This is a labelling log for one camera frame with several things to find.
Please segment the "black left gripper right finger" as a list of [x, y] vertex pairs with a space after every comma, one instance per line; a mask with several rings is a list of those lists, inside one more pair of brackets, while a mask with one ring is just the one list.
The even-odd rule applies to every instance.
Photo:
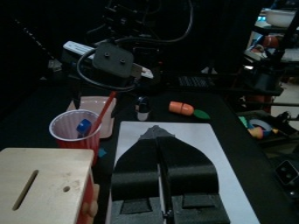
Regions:
[[167, 224], [230, 224], [219, 176], [207, 156], [156, 126], [153, 133]]

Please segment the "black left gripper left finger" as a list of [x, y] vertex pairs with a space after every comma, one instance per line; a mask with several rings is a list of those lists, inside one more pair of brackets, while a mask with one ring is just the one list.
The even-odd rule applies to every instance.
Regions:
[[111, 224], [163, 224], [156, 142], [148, 128], [119, 157], [111, 179]]

